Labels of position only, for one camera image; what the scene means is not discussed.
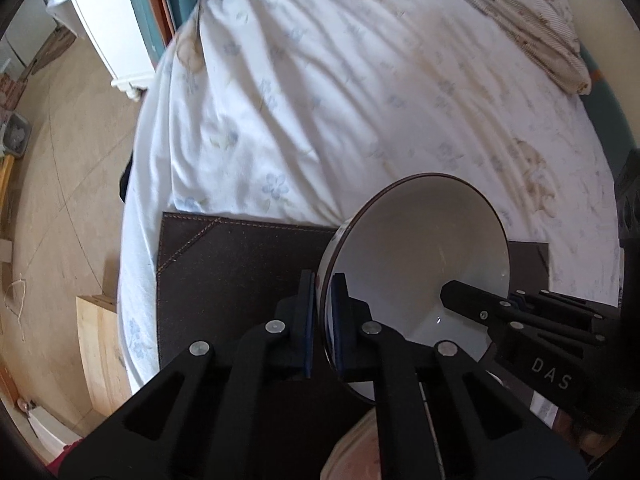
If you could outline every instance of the white bowl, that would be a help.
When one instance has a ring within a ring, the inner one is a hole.
[[[486,328],[444,309],[440,289],[460,280],[506,297],[509,250],[502,224],[478,190],[456,177],[425,173],[399,180],[342,225],[318,269],[316,298],[325,349],[333,359],[331,277],[344,272],[349,295],[374,320],[410,341],[456,342],[478,361]],[[374,399],[371,383],[351,384]]]

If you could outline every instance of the tile floor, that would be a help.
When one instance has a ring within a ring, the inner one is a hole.
[[[14,280],[26,280],[24,342],[0,306],[1,353],[20,393],[82,435],[102,417],[84,381],[75,297],[116,295],[118,180],[140,109],[110,83],[88,40],[76,40],[28,81],[17,111],[33,130],[12,182],[9,227]],[[21,293],[17,285],[14,298]]]

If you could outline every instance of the white floral bed sheet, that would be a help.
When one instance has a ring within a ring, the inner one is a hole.
[[[510,239],[548,242],[551,289],[616,304],[596,133],[490,18],[464,0],[202,0],[136,131],[118,289],[133,390],[158,372],[163,211],[338,226],[427,171],[477,187]]]

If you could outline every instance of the screw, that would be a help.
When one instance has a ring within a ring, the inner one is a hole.
[[[191,355],[195,355],[195,356],[204,355],[208,351],[209,351],[209,343],[207,343],[206,341],[195,341],[191,343],[191,346],[189,346],[189,352],[191,352]]]
[[[453,357],[458,353],[458,345],[452,343],[451,341],[443,341],[438,344],[438,353],[440,355],[444,355],[445,357]]]
[[[377,321],[366,321],[362,324],[362,331],[365,334],[376,335],[382,332],[382,325]]]
[[[279,319],[272,319],[264,326],[264,329],[270,334],[279,334],[284,332],[286,327],[287,325],[285,325],[283,321],[280,321]]]

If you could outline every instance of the bed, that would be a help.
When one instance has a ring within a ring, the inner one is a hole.
[[[572,74],[466,0],[200,0],[136,130],[118,286],[132,390],[158,372],[163,211],[338,226],[402,177],[449,173],[510,239],[549,243],[552,290],[617,304],[613,179]]]

